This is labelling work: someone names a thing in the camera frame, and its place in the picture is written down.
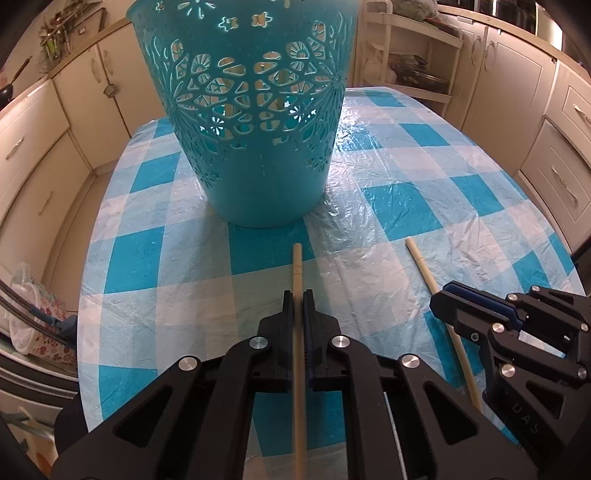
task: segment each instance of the plastic table cover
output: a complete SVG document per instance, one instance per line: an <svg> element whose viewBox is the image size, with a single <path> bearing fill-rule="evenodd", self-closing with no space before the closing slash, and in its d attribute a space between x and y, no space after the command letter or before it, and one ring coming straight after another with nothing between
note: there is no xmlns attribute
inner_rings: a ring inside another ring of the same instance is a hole
<svg viewBox="0 0 591 480"><path fill-rule="evenodd" d="M380 355L416 353L462 389L407 236L440 286L457 280L502 297L532 284L583 294L558 236L509 175L395 90L347 90L323 201L274 229L221 219L167 119L144 125L113 172L83 276L78 361L89 428L183 355L213 358L254 335L291 288L295 242L304 288L345 335ZM477 349L465 345L483 388ZM340 394L310 392L309 478L346 477L344 440ZM291 397L257 394L245 478L290 478L290 452Z"/></svg>

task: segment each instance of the cream cabinet door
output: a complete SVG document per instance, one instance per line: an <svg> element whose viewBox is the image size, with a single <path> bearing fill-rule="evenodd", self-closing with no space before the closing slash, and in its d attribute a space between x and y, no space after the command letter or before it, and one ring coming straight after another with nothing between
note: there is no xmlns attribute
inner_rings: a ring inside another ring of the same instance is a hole
<svg viewBox="0 0 591 480"><path fill-rule="evenodd" d="M457 64L452 99L445 114L445 120L458 130L461 130L476 88L480 67L482 66L488 26L455 15L443 16L451 25L460 29L464 41L460 52L460 60Z"/></svg>
<svg viewBox="0 0 591 480"><path fill-rule="evenodd" d="M574 252L591 233L591 168L546 120L521 171L552 212Z"/></svg>
<svg viewBox="0 0 591 480"><path fill-rule="evenodd" d="M129 24L101 40L99 50L107 77L117 88L115 100L129 133L133 135L150 120L164 117L133 25Z"/></svg>
<svg viewBox="0 0 591 480"><path fill-rule="evenodd" d="M462 131L515 176L542 124L556 65L520 38L488 29L482 68Z"/></svg>
<svg viewBox="0 0 591 480"><path fill-rule="evenodd" d="M105 95L109 84L92 46L53 79L72 133L93 168L118 160L129 134L115 100Z"/></svg>
<svg viewBox="0 0 591 480"><path fill-rule="evenodd" d="M41 281L61 224L89 175L74 142L64 134L33 170L0 226L0 265L19 262Z"/></svg>

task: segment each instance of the blue gripper pad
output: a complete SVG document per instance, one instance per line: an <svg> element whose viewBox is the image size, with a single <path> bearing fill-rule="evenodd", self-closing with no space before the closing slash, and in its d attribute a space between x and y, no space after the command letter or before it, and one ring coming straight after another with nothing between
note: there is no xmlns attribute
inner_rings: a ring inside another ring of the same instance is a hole
<svg viewBox="0 0 591 480"><path fill-rule="evenodd" d="M448 291L458 297L461 297L467 301L471 301L472 303L491 310L493 312L498 313L499 315L503 315L503 317L507 317L511 322L511 326L514 330L521 331L521 327L523 322L519 320L517 317L517 311L515 308L511 308L500 301L495 301L490 299L489 297L485 297L484 295L480 295L479 293L470 290L468 288L463 288L455 283L449 283L443 287L443 290Z"/></svg>

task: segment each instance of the shelf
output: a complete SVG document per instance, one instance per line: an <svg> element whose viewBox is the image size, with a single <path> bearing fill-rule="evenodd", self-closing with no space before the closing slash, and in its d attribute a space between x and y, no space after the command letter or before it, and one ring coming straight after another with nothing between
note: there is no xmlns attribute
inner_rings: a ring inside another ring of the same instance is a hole
<svg viewBox="0 0 591 480"><path fill-rule="evenodd" d="M420 88L415 88L415 87L406 87L404 85L394 85L392 83L382 82L381 80L377 79L376 77L371 77L368 75L364 75L363 79L364 79L364 81L370 83L372 86L393 88L394 90L405 93L409 97L413 97L413 98L422 98L423 100L432 100L433 102L443 103L445 105L447 105L450 102L450 100L452 99L451 95L445 95L444 93L430 92L429 90L422 90Z"/></svg>
<svg viewBox="0 0 591 480"><path fill-rule="evenodd" d="M426 24L424 22L417 22L410 18L401 17L400 15L394 14L383 14L374 12L364 12L363 20L369 23L379 23L382 25L392 25L393 27L404 28L405 30L411 30L413 32L420 33L427 37L434 38L435 40L442 41L451 45L454 48L462 48L464 41L439 30L433 25Z"/></svg>

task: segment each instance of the floral container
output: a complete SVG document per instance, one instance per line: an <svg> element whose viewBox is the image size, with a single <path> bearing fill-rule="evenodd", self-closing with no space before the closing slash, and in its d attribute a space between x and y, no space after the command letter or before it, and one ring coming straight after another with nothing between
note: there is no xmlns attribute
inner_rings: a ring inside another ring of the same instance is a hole
<svg viewBox="0 0 591 480"><path fill-rule="evenodd" d="M128 10L174 132L214 209L295 221L322 198L358 0L138 0Z"/></svg>

